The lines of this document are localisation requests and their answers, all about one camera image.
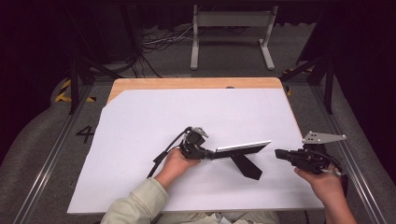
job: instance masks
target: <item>table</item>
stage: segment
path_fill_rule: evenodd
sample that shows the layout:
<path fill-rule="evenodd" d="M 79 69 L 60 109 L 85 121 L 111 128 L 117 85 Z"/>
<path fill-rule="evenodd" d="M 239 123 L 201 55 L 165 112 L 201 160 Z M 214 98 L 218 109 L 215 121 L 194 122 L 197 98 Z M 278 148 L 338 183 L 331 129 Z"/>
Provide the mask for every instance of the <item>table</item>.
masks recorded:
<path fill-rule="evenodd" d="M 146 178 L 161 148 L 187 126 L 205 129 L 203 147 L 210 150 L 272 142 L 248 156 L 263 170 L 260 180 L 243 177 L 232 160 L 205 160 L 169 190 L 164 212 L 323 207 L 309 184 L 275 156 L 277 148 L 302 146 L 277 78 L 146 78 L 115 81 L 68 213 L 104 213 Z"/>
<path fill-rule="evenodd" d="M 108 96 L 112 101 L 126 90 L 283 88 L 276 77 L 199 77 L 199 78 L 123 78 L 117 79 Z"/>

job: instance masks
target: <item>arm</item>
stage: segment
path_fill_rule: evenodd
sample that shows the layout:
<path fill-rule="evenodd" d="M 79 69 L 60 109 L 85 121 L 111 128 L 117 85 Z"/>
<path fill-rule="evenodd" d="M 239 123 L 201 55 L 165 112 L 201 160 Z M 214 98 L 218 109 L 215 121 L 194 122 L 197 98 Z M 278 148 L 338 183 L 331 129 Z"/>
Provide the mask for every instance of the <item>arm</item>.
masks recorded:
<path fill-rule="evenodd" d="M 322 201 L 327 224 L 357 223 L 347 205 L 340 177 L 325 173 L 312 175 L 298 168 L 294 171 L 311 185 L 315 195 Z"/>
<path fill-rule="evenodd" d="M 102 223 L 150 223 L 168 201 L 166 190 L 198 161 L 186 160 L 180 149 L 171 150 L 163 169 L 154 177 L 146 179 L 128 198 L 118 199 L 108 208 Z"/>

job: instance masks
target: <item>metal frame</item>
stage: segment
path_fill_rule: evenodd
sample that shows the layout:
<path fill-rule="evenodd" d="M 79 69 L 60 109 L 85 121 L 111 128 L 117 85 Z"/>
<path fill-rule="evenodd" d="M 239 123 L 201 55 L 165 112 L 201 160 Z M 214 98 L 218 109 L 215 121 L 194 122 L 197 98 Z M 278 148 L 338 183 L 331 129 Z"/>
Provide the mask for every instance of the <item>metal frame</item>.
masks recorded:
<path fill-rule="evenodd" d="M 199 53 L 199 26 L 265 26 L 265 37 L 259 39 L 262 56 L 269 70 L 274 70 L 275 66 L 268 50 L 268 41 L 274 26 L 277 7 L 272 7 L 271 11 L 199 11 L 198 6 L 194 5 L 192 29 L 192 52 L 191 70 L 198 69 Z"/>
<path fill-rule="evenodd" d="M 55 144 L 52 147 L 51 152 L 49 153 L 47 160 L 44 162 L 40 172 L 35 179 L 35 183 L 29 191 L 28 196 L 26 197 L 23 205 L 21 206 L 20 211 L 15 217 L 13 223 L 27 223 L 30 215 L 32 215 L 33 210 L 35 209 L 35 205 L 38 202 L 44 188 L 46 187 L 50 176 L 52 174 L 53 169 L 55 168 L 56 162 L 59 160 L 59 157 L 64 150 L 64 142 L 69 134 L 73 124 L 78 117 L 79 112 L 81 111 L 82 105 L 85 103 L 85 99 L 89 96 L 91 92 L 92 86 L 84 86 L 82 88 L 82 93 L 79 97 L 80 104 L 78 104 L 75 113 L 68 116 L 64 126 L 62 127 L 61 133 L 56 139 Z"/>
<path fill-rule="evenodd" d="M 333 116 L 329 115 L 326 105 L 323 104 L 323 94 L 321 93 L 319 87 L 311 86 L 311 91 L 317 101 L 317 104 L 319 105 L 321 113 L 326 119 L 326 123 L 329 125 L 332 132 L 335 134 L 342 134 L 337 121 Z M 363 205 L 366 208 L 371 221 L 373 223 L 388 223 L 382 215 L 382 212 L 375 201 L 373 193 L 370 191 L 366 179 L 361 173 L 361 169 L 359 168 L 355 159 L 353 159 L 353 156 L 350 153 L 349 145 L 346 141 L 339 141 L 337 144 L 339 146 L 339 152 L 345 161 L 349 177 L 355 185 L 357 192 L 361 196 L 361 201 L 363 202 Z"/>

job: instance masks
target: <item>person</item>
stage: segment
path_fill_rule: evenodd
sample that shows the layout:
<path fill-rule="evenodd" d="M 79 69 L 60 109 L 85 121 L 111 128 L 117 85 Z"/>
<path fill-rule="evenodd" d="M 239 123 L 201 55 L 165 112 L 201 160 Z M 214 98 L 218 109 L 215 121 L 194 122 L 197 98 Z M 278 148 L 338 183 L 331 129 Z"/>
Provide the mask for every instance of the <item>person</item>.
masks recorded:
<path fill-rule="evenodd" d="M 154 221 L 158 224 L 232 223 L 218 213 L 163 214 L 156 218 L 169 199 L 166 191 L 176 179 L 199 163 L 200 161 L 197 160 L 185 159 L 179 148 L 172 149 L 166 157 L 162 170 L 155 177 L 144 180 L 130 193 L 129 197 L 118 199 L 111 204 L 102 219 L 102 223 L 145 224 Z M 356 223 L 344 197 L 339 177 L 325 173 L 312 175 L 298 168 L 295 168 L 295 173 L 311 185 L 314 193 L 323 202 L 327 224 Z M 233 221 L 235 224 L 279 223 L 276 213 L 268 211 L 238 214 L 237 220 Z"/>

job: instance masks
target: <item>white paper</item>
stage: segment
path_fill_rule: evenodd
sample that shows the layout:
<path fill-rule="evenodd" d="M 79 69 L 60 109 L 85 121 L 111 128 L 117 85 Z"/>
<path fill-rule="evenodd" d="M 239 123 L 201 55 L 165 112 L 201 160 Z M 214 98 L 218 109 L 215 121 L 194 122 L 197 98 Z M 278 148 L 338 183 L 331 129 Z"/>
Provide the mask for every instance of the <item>white paper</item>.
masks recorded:
<path fill-rule="evenodd" d="M 170 188 L 164 212 L 323 207 L 290 163 L 276 158 L 275 149 L 302 147 L 282 89 L 136 90 L 103 109 L 67 212 L 106 212 L 147 177 L 153 160 L 188 126 L 204 128 L 209 138 L 202 147 L 213 151 L 272 143 L 247 156 L 262 169 L 259 181 L 244 177 L 231 159 L 203 161 Z"/>

